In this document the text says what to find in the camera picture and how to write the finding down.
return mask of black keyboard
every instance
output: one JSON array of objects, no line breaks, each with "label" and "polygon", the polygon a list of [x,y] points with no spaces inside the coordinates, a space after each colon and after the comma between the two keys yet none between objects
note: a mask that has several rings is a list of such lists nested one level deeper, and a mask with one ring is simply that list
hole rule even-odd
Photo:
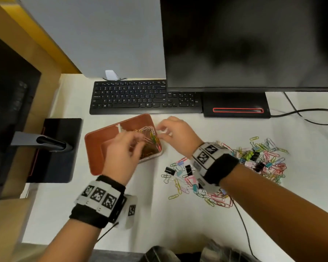
[{"label": "black keyboard", "polygon": [[95,82],[91,115],[201,113],[201,94],[167,92],[166,80]]}]

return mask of monitor stand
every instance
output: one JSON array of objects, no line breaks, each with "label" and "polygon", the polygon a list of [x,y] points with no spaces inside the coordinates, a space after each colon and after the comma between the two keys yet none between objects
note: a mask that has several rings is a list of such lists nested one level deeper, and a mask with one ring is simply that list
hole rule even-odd
[{"label": "monitor stand", "polygon": [[203,114],[207,118],[270,118],[265,93],[205,92]]}]

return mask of keyboard key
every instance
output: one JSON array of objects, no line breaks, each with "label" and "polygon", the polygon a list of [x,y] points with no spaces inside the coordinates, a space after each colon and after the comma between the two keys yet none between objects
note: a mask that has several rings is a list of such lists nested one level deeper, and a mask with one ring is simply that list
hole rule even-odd
[{"label": "keyboard key", "polygon": [[156,98],[165,98],[166,94],[156,94]]},{"label": "keyboard key", "polygon": [[113,108],[138,108],[139,104],[132,103],[132,104],[113,104]]},{"label": "keyboard key", "polygon": [[166,102],[166,99],[165,98],[155,98],[155,99],[153,99],[153,102],[154,103],[163,103],[163,102]]}]

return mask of computer monitor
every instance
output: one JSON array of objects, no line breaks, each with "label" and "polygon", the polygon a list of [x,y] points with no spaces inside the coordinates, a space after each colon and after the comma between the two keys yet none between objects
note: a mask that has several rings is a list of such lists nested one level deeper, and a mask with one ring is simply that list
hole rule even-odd
[{"label": "computer monitor", "polygon": [[328,0],[161,0],[161,16],[168,90],[328,91]]}]

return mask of white desk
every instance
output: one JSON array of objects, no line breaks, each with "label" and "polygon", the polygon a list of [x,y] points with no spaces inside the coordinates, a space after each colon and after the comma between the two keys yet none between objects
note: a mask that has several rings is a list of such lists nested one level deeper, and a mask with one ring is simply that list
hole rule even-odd
[{"label": "white desk", "polygon": [[[49,244],[68,220],[74,200],[95,177],[89,172],[84,136],[86,133],[133,117],[134,115],[89,114],[94,81],[81,74],[63,75],[51,110],[52,118],[82,118],[83,130],[73,180],[68,184],[40,184],[23,237],[23,242]],[[328,108],[328,93],[289,93],[298,109]],[[267,93],[270,108],[292,111],[282,93]],[[328,123],[328,112],[304,114],[317,122]],[[297,115],[268,120],[204,118],[203,114],[176,114],[187,121],[203,140],[220,140],[231,147],[249,147],[249,138],[270,137],[291,153],[283,185],[328,211],[328,126],[309,124]],[[167,114],[152,115],[155,124]],[[96,249],[146,252],[153,245],[173,251],[201,250],[207,238],[249,252],[242,222],[235,208],[210,207],[194,194],[174,200],[175,187],[164,184],[166,166],[182,158],[164,144],[162,156],[140,164],[126,192],[137,195],[139,215],[132,229],[111,230],[96,244]],[[254,254],[262,261],[292,261],[240,208],[249,232]]]}]

